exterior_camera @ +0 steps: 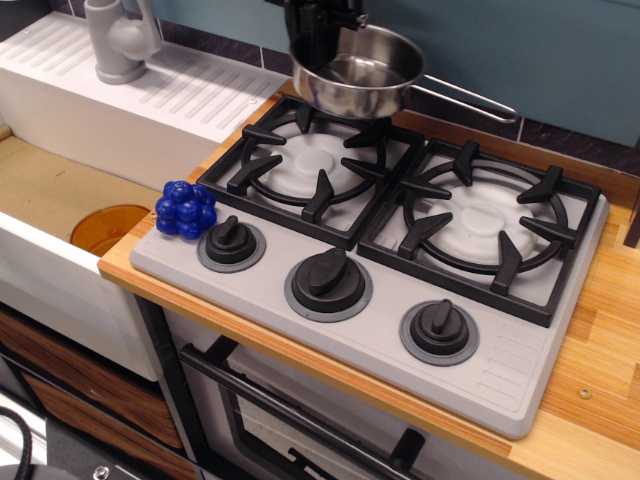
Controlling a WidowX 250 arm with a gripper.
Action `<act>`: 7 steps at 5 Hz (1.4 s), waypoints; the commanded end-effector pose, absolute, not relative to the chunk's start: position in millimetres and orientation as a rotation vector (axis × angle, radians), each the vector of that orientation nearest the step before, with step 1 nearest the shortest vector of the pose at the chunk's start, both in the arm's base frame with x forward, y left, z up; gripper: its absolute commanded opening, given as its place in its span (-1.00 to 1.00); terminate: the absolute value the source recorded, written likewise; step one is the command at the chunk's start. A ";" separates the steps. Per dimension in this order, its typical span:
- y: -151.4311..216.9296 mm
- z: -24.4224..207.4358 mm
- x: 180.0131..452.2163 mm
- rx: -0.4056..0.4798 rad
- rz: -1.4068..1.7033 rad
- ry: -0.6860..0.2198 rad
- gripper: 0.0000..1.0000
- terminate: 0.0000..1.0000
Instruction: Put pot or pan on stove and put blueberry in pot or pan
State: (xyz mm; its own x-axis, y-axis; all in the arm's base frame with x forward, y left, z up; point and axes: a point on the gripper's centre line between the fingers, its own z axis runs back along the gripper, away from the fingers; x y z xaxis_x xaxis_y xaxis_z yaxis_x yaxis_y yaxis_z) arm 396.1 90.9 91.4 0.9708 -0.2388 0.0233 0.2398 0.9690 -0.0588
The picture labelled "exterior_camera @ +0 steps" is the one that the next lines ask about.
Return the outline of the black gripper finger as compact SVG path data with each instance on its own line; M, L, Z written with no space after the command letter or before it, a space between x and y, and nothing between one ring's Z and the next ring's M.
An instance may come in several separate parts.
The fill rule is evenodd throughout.
M299 6L284 7L285 25L289 36L290 51L296 52L296 46L301 35L301 14Z
M309 69L330 63L337 55L341 26L334 9L300 12L301 59Z

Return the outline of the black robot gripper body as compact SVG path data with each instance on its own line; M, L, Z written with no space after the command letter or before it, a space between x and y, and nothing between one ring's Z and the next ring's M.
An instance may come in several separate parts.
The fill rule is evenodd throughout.
M320 29L332 26L360 29L365 28L369 21L362 1L291 0L271 1L271 4L284 9L286 25L295 29Z

